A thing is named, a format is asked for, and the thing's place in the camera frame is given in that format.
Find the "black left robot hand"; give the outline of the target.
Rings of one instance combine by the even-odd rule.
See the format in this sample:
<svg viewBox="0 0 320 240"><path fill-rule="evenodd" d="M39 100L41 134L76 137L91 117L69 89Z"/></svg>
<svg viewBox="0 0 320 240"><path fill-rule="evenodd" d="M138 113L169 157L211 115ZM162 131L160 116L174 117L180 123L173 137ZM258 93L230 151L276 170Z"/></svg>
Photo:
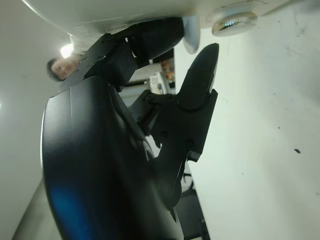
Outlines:
<svg viewBox="0 0 320 240"><path fill-rule="evenodd" d="M48 99L41 165L64 240L182 240L176 212L185 163L197 162L218 93L220 47L194 59L177 94L145 90L126 106L134 72L185 35L180 17L102 35Z"/></svg>

